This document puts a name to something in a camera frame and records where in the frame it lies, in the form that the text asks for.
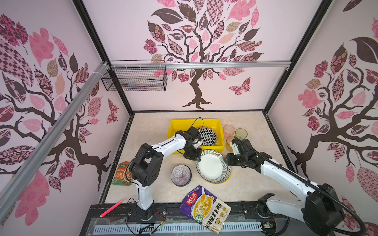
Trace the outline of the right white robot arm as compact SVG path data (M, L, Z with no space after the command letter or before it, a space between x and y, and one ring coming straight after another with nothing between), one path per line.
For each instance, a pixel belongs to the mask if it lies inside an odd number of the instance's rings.
M319 188L336 198L337 195L331 186L318 185L304 179L285 168L270 155L255 150L247 139L234 138L230 146L232 153L224 158L227 165L254 169L275 180L297 197L297 200L291 200L283 199L273 193L265 194L257 204L257 212L261 217L284 215L305 223L319 236L328 235L343 222L345 214L342 207L316 191L316 188Z

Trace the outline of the yellow translucent cup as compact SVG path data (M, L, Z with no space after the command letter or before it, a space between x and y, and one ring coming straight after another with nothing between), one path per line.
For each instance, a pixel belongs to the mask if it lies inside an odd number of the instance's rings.
M235 138L234 136L227 137L227 139L226 139L226 146L225 146L227 151L233 152L231 142L233 141L234 138Z

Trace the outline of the white striped rim plate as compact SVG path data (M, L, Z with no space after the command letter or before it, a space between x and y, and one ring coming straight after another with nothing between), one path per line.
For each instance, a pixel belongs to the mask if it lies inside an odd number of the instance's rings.
M200 161L196 163L199 175L210 183L220 183L228 175L230 169L221 153L207 149L201 153Z

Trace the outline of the pink translucent cup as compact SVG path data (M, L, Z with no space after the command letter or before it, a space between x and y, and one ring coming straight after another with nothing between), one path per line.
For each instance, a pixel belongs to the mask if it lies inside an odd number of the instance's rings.
M225 125L223 127L224 138L227 139L230 136L234 136L235 128L232 125Z

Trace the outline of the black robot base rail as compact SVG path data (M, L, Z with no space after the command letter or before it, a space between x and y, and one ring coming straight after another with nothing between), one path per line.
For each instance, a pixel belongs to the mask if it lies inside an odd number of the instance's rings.
M257 202L228 202L231 212L226 222L260 222L262 225L261 232L243 232L243 233L222 233L221 236L265 236L283 231L284 236L313 236L312 232L305 223L288 219L284 215L275 214L263 218L257 212ZM127 203L120 204L104 218L100 215L110 208L110 204L92 205L88 211L84 225L80 232L82 236L91 236L90 233L96 225L123 225L134 224L171 224L171 223L197 223L189 219L180 212L180 203L156 203L152 218L144 221L138 217L136 203L129 200ZM190 234L179 236L213 236L213 234ZM163 234L158 236L174 236L173 234Z

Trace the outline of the purple patterned bowl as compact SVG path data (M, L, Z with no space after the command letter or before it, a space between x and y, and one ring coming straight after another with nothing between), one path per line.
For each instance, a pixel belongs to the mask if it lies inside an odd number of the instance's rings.
M171 172L171 180L175 186L184 187L192 180L192 171L187 165L178 165Z

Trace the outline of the aluminium rail back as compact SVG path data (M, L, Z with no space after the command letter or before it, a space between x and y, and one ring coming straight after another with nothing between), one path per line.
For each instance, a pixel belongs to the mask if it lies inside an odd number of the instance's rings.
M256 61L256 62L215 62L215 63L133 63L112 65L111 68L148 68L148 69L216 69L216 68L261 68L261 67L284 67L289 68L290 61Z

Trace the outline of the aluminium rail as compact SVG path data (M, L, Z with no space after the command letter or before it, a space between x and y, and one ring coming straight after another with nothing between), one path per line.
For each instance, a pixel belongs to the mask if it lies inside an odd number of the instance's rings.
M111 68L148 68L148 69L216 69L216 68L261 68L261 67L284 67L289 68L290 61L256 61L256 62L215 62L215 63L133 63L112 65Z
M31 156L24 162L20 170L3 189L1 192L1 220L3 220L9 213L18 197L24 191L36 171L42 165L42 162L48 156L50 150L62 136L68 124L77 114L79 108L84 104L87 96L108 69L108 62L101 62L98 65L90 75L89 81L81 88L81 91L75 96L73 101L64 110L63 114L54 123L51 130L37 145Z

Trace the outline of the yellow plastic bin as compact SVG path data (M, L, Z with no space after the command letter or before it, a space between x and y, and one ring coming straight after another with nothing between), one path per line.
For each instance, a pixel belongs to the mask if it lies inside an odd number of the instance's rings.
M197 129L202 127L209 127L213 130L215 130L216 134L218 135L218 142L213 147L203 147L200 146L203 150L211 149L215 150L219 153L222 153L224 147L225 147L225 141L224 141L224 133L223 133L223 127L221 124L221 121L218 119L194 119L194 120L172 120L170 122L170 127L168 130L168 138L171 138L174 136L174 134L179 131L186 131L190 126L193 126Z

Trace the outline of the pink marker pen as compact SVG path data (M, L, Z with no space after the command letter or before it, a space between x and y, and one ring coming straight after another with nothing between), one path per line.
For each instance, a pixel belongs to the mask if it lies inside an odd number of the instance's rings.
M111 211L113 211L115 208L117 208L120 204L122 204L123 201L119 201L117 202L116 204L114 204L112 207L110 207L109 209L107 209L105 212L103 212L101 215L100 215L100 218L104 218L105 216L107 216Z

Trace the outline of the black white geometric plate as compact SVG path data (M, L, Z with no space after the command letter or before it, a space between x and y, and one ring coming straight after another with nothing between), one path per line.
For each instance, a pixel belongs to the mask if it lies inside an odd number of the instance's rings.
M199 134L201 139L201 144L203 147L213 147L218 142L218 135L215 130L209 127L199 128Z

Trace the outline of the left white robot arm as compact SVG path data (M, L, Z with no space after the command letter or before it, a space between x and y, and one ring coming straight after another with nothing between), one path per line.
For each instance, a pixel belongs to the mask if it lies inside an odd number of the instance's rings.
M163 160L183 150L187 160L199 162L202 153L200 131L190 127L179 130L171 138L156 145L143 144L129 164L134 183L137 185L137 216L147 221L154 212L153 183L159 176Z

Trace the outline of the white vent grille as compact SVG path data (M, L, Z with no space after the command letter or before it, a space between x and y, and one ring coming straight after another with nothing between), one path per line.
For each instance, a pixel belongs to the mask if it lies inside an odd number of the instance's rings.
M197 224L197 223L171 223L154 224L134 224L128 226L123 225L96 225L92 236L125 236L125 235L137 235L142 232L143 236L158 236L163 234L178 235L190 235L190 234L213 234L209 229ZM260 222L226 222L221 229L222 233L243 233L243 232L261 232L262 225Z

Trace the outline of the green food packet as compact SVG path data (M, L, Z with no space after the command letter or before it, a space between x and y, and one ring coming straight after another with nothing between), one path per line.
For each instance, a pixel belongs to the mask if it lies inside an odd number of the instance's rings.
M130 186L132 183L130 183L128 180L131 180L131 173L128 170L129 162L124 161L118 164L117 170L115 172L114 178L111 182L112 185L117 186Z

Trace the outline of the aluminium rail left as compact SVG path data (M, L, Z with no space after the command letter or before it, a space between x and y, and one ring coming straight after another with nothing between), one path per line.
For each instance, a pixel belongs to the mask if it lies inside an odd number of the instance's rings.
M9 213L18 197L24 191L36 171L42 165L42 162L48 156L50 150L62 136L68 124L77 114L79 108L84 104L87 96L108 69L108 62L101 62L98 65L90 75L89 81L81 88L81 91L75 96L73 101L64 110L63 114L54 123L51 130L37 145L31 156L24 162L20 170L3 189L1 192L1 220L3 220Z

